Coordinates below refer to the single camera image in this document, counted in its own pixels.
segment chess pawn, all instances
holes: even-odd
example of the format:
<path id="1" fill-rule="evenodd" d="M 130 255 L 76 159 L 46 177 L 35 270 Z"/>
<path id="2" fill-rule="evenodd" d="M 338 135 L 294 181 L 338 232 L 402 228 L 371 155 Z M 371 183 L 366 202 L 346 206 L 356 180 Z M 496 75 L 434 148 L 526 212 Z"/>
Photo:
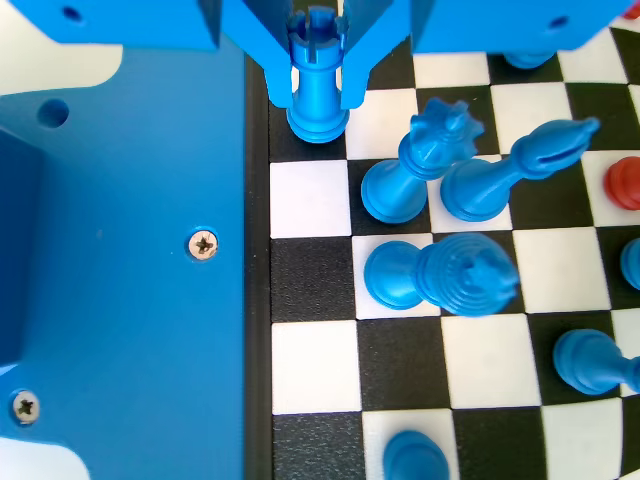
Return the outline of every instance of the chess pawn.
<path id="1" fill-rule="evenodd" d="M 427 203 L 425 182 L 440 178 L 453 162 L 476 153 L 473 140 L 484 128 L 468 108 L 462 101 L 448 105 L 432 98 L 424 113 L 411 118 L 398 160 L 377 163 L 362 181 L 362 202 L 371 216 L 384 223 L 408 222 Z"/>
<path id="2" fill-rule="evenodd" d="M 466 317 L 501 311 L 515 296 L 518 272 L 504 250 L 486 235 L 458 233 L 422 250 L 391 241 L 365 265 L 371 296 L 394 310 L 426 300 Z"/>
<path id="3" fill-rule="evenodd" d="M 511 155 L 499 162 L 478 158 L 458 162 L 442 180 L 442 202 L 460 220 L 489 220 L 507 206 L 518 181 L 543 180 L 580 160 L 599 126 L 595 118 L 554 120 L 520 138 Z"/>
<path id="4" fill-rule="evenodd" d="M 384 449 L 384 480 L 449 480 L 449 465 L 442 450 L 420 432 L 405 430 Z"/>
<path id="5" fill-rule="evenodd" d="M 598 330 L 571 330 L 553 348 L 560 377 L 586 395 L 601 395 L 626 383 L 640 393 L 640 357 L 624 358 L 613 339 Z"/>

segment red chess piece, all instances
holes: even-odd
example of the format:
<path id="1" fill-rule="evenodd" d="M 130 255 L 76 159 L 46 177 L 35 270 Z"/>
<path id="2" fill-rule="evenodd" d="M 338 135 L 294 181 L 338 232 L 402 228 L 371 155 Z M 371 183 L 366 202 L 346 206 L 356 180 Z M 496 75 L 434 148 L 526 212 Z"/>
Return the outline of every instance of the red chess piece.
<path id="1" fill-rule="evenodd" d="M 629 20 L 635 20 L 640 17 L 640 2 L 636 2 L 623 16 Z"/>
<path id="2" fill-rule="evenodd" d="M 618 207 L 640 210 L 640 157 L 625 157 L 611 165 L 604 177 L 604 191 Z"/>

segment mounting hole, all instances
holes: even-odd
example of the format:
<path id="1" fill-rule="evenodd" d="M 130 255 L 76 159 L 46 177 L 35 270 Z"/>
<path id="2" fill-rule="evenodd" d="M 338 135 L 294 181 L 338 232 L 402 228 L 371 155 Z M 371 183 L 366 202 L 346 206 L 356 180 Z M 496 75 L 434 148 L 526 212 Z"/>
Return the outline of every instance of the mounting hole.
<path id="1" fill-rule="evenodd" d="M 549 23 L 549 32 L 555 33 L 561 28 L 566 27 L 567 23 L 569 23 L 569 17 L 567 17 L 566 15 L 554 18 L 553 20 L 551 20 L 551 23 Z"/>
<path id="2" fill-rule="evenodd" d="M 64 18 L 72 23 L 80 24 L 84 22 L 84 19 L 82 18 L 82 15 L 80 15 L 80 12 L 73 7 L 64 7 L 62 9 L 62 14 L 64 15 Z"/>
<path id="3" fill-rule="evenodd" d="M 69 118 L 69 107 L 62 100 L 47 100 L 38 110 L 38 122 L 47 128 L 58 128 Z"/>

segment white surface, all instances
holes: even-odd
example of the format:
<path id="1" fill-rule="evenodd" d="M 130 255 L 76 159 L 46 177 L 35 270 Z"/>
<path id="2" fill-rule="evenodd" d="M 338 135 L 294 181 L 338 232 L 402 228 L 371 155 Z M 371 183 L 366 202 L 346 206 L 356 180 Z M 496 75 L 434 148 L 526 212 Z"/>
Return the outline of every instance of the white surface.
<path id="1" fill-rule="evenodd" d="M 351 110 L 346 129 L 347 158 L 398 158 L 398 145 L 418 113 L 413 88 L 369 90 L 363 104 Z"/>
<path id="2" fill-rule="evenodd" d="M 640 357 L 640 308 L 611 312 L 616 345 L 627 358 Z M 636 395 L 626 384 L 620 386 L 623 397 Z"/>
<path id="3" fill-rule="evenodd" d="M 482 158 L 491 163 L 497 162 L 502 157 L 500 155 L 478 155 L 476 158 Z M 442 177 L 437 180 L 427 182 L 429 216 L 431 219 L 431 231 L 433 233 L 442 232 L 481 232 L 487 230 L 511 230 L 511 213 L 509 205 L 502 212 L 491 220 L 486 222 L 465 222 L 459 220 L 449 213 L 442 203 L 440 196 L 440 185 Z"/>
<path id="4" fill-rule="evenodd" d="M 593 227 L 515 230 L 527 313 L 609 310 L 609 294 Z"/>
<path id="5" fill-rule="evenodd" d="M 271 238 L 351 235 L 346 160 L 272 163 Z"/>
<path id="6" fill-rule="evenodd" d="M 88 480 L 89 472 L 71 450 L 0 438 L 0 480 Z"/>
<path id="7" fill-rule="evenodd" d="M 413 56 L 417 88 L 489 85 L 485 53 L 419 54 Z"/>
<path id="8" fill-rule="evenodd" d="M 582 154 L 582 170 L 596 227 L 640 225 L 640 211 L 616 206 L 604 191 L 604 177 L 609 167 L 624 157 L 638 156 L 640 150 L 601 150 Z"/>
<path id="9" fill-rule="evenodd" d="M 542 407 L 548 480 L 610 480 L 620 474 L 622 400 Z"/>
<path id="10" fill-rule="evenodd" d="M 541 404 L 526 315 L 443 317 L 442 338 L 452 408 Z"/>
<path id="11" fill-rule="evenodd" d="M 618 49 L 605 28 L 578 50 L 558 52 L 565 82 L 627 83 Z"/>
<path id="12" fill-rule="evenodd" d="M 274 414 L 362 409 L 354 320 L 276 323 L 271 332 Z"/>
<path id="13" fill-rule="evenodd" d="M 521 83 L 491 87 L 500 153 L 543 123 L 571 119 L 564 83 Z"/>
<path id="14" fill-rule="evenodd" d="M 99 85 L 121 61 L 121 46 L 58 44 L 0 0 L 0 95 Z"/>
<path id="15" fill-rule="evenodd" d="M 424 248 L 433 243 L 430 233 L 406 234 L 406 235 L 369 235 L 365 237 L 353 237 L 353 275 L 356 292 L 356 318 L 404 318 L 404 317 L 430 317 L 440 315 L 440 308 L 429 302 L 423 301 L 418 306 L 408 310 L 392 310 L 381 305 L 369 295 L 364 283 L 364 266 L 371 252 L 378 245 L 399 240 L 408 242 L 418 248 Z"/>
<path id="16" fill-rule="evenodd" d="M 450 480 L 458 480 L 458 452 L 451 410 L 395 410 L 364 412 L 364 461 L 367 480 L 383 480 L 384 448 L 397 433 L 415 430 L 424 433 L 440 447 L 449 464 Z"/>

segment blue pawn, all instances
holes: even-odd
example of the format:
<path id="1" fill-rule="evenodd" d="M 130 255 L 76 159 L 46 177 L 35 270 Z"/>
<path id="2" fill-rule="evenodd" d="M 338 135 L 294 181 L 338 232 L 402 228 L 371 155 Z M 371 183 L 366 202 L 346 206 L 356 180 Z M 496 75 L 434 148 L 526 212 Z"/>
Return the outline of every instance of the blue pawn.
<path id="1" fill-rule="evenodd" d="M 472 158 L 456 163 L 442 180 L 442 203 L 460 220 L 489 220 L 507 206 L 511 187 L 518 181 L 548 178 L 580 160 L 599 126 L 595 118 L 554 120 L 519 139 L 504 160 L 489 163 Z"/>
<path id="2" fill-rule="evenodd" d="M 336 71 L 344 57 L 345 27 L 335 11 L 310 7 L 309 22 L 298 12 L 288 23 L 291 61 L 300 72 L 293 105 L 287 109 L 291 130 L 310 143 L 326 143 L 344 132 L 349 110 L 340 108 Z"/>
<path id="3" fill-rule="evenodd" d="M 640 238 L 630 241 L 620 256 L 622 275 L 636 290 L 640 290 Z"/>
<path id="4" fill-rule="evenodd" d="M 521 70 L 531 70 L 540 67 L 555 55 L 555 52 L 545 53 L 505 53 L 504 59 L 511 66 Z"/>
<path id="5" fill-rule="evenodd" d="M 420 250 L 406 242 L 380 245 L 364 280 L 371 296 L 394 310 L 426 300 L 456 315 L 502 310 L 515 296 L 518 272 L 502 248 L 480 233 L 458 233 Z"/>
<path id="6" fill-rule="evenodd" d="M 455 161 L 476 153 L 474 138 L 484 128 L 462 102 L 448 105 L 432 98 L 422 115 L 411 117 L 411 129 L 398 147 L 398 160 L 369 169 L 362 180 L 362 203 L 384 223 L 404 223 L 427 203 L 427 180 L 440 178 Z"/>
<path id="7" fill-rule="evenodd" d="M 598 330 L 571 330 L 553 348 L 560 377 L 586 395 L 601 395 L 626 383 L 640 393 L 640 357 L 624 358 L 613 339 Z"/>
<path id="8" fill-rule="evenodd" d="M 385 480 L 449 480 L 442 450 L 426 435 L 404 431 L 393 437 L 382 460 Z"/>

